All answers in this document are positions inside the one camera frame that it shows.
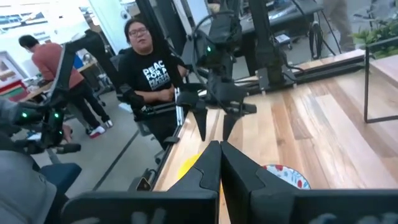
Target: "wooden table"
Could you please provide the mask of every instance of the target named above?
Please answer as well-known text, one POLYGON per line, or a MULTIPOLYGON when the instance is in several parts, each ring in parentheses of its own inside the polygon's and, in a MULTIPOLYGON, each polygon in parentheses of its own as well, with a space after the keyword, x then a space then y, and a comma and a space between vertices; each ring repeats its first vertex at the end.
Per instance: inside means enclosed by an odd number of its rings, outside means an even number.
MULTIPOLYGON (((77 70, 79 72, 82 72, 82 71, 86 70, 87 68, 90 68, 91 66, 95 65, 96 63, 97 63, 97 61, 94 60, 94 61, 87 63, 84 66, 78 68, 77 70)), ((28 101, 28 100, 35 98, 36 96, 43 94, 45 91, 50 90, 52 83, 53 82, 50 82, 50 83, 46 84, 45 86, 42 86, 42 87, 32 91, 31 93, 29 93, 25 98, 21 99, 20 101, 28 101)))
POLYGON ((389 83, 393 84, 398 88, 398 55, 382 58, 379 60, 373 60, 369 63, 369 69, 372 73, 382 75, 388 80, 389 83))
MULTIPOLYGON (((358 50, 301 67, 361 54, 358 50)), ((369 89, 370 116, 398 111, 397 88, 371 75, 369 89)), ((257 113, 240 119, 228 141, 262 166, 282 164, 299 171, 313 189, 397 188, 398 122, 365 124, 363 98, 363 71, 250 96, 245 103, 256 104, 257 113)), ((211 140, 222 139, 223 115, 221 110, 209 110, 205 142, 192 113, 187 115, 180 142, 171 149, 154 190, 168 190, 188 158, 202 152, 211 140)), ((223 195, 220 223, 229 223, 223 195)))

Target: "glasses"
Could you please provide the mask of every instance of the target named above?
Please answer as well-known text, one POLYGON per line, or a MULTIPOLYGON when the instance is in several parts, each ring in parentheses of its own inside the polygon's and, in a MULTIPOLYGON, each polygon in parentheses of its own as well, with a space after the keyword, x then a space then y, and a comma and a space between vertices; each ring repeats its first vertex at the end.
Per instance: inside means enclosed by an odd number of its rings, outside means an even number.
POLYGON ((132 36, 132 37, 138 37, 138 35, 146 34, 147 32, 148 32, 148 29, 140 28, 140 29, 136 29, 136 30, 130 30, 129 31, 129 35, 132 36))

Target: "sneaker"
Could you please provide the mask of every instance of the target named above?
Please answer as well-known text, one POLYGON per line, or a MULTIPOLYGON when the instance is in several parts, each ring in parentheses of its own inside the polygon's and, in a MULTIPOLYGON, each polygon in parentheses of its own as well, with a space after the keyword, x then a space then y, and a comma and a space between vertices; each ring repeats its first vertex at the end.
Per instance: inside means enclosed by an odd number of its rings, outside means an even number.
POLYGON ((105 132, 105 129, 101 126, 98 126, 96 129, 92 130, 90 133, 90 138, 94 139, 98 136, 102 135, 105 132))
POLYGON ((111 120, 105 121, 104 124, 106 125, 107 128, 112 128, 113 127, 113 123, 112 123, 111 120))

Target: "cable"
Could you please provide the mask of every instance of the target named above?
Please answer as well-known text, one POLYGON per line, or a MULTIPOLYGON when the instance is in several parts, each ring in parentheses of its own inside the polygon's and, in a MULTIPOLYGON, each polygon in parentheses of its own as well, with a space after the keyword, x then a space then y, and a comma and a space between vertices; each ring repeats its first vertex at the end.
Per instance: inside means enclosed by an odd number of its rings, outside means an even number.
POLYGON ((337 49, 338 49, 339 53, 341 53, 340 44, 338 43, 337 38, 336 38, 336 35, 335 35, 335 33, 333 32, 333 29, 331 28, 331 25, 330 25, 330 23, 329 23, 329 20, 328 20, 328 18, 326 17, 325 12, 323 12, 323 10, 322 10, 321 12, 322 12, 323 18, 325 19, 326 23, 328 24, 328 27, 329 27, 330 32, 331 32, 331 35, 333 36, 333 38, 334 38, 334 40, 335 40, 335 42, 336 42, 337 49))
POLYGON ((291 81, 297 83, 297 79, 296 79, 296 78, 292 78, 292 77, 288 76, 286 73, 283 73, 283 74, 284 74, 284 76, 285 76, 286 78, 288 78, 288 79, 290 79, 291 81))
POLYGON ((314 21, 311 25, 310 32, 308 33, 308 40, 310 41, 310 51, 312 59, 316 60, 321 57, 323 34, 319 23, 314 21), (315 41, 316 54, 313 50, 313 43, 315 41))
MULTIPOLYGON (((307 16, 305 15, 303 9, 300 7, 300 5, 296 2, 296 0, 292 0, 292 3, 296 6, 296 8, 300 11, 301 15, 303 15, 303 18, 305 20, 305 23, 307 24, 311 24, 310 21, 308 21, 307 16)), ((325 46, 328 48, 328 50, 333 54, 336 55, 336 53, 330 48, 330 46, 328 45, 328 43, 326 43, 326 41, 323 39, 322 37, 322 41, 323 44, 325 44, 325 46)))
POLYGON ((199 75, 199 71, 196 65, 196 52, 195 52, 195 47, 196 47, 196 34, 198 32, 199 27, 208 19, 211 19, 213 17, 219 16, 219 15, 233 15, 235 16, 235 12, 234 11, 221 11, 221 12, 216 12, 214 14, 210 14, 206 17, 204 17, 201 21, 199 21, 199 23, 195 26, 195 28, 192 31, 191 34, 191 38, 192 38, 192 44, 193 44, 193 50, 192 50, 192 70, 194 72, 194 74, 196 75, 196 77, 198 78, 198 81, 206 87, 207 92, 216 100, 218 106, 225 111, 225 113, 228 113, 228 109, 227 107, 219 100, 217 99, 215 93, 213 92, 212 89, 208 88, 206 83, 203 81, 203 79, 201 78, 201 76, 199 75))

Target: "person's hand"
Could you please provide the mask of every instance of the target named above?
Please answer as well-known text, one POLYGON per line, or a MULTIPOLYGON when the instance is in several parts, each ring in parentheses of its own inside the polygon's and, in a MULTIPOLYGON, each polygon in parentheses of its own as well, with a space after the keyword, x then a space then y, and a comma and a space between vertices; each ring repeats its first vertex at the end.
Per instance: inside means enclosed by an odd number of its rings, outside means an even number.
POLYGON ((170 92, 174 95, 174 86, 172 84, 172 86, 169 88, 170 92))
POLYGON ((63 129, 63 138, 66 140, 67 143, 72 142, 72 128, 69 125, 64 124, 62 126, 63 129))
POLYGON ((161 90, 158 92, 158 99, 163 102, 171 102, 174 97, 174 89, 171 91, 170 89, 161 90))

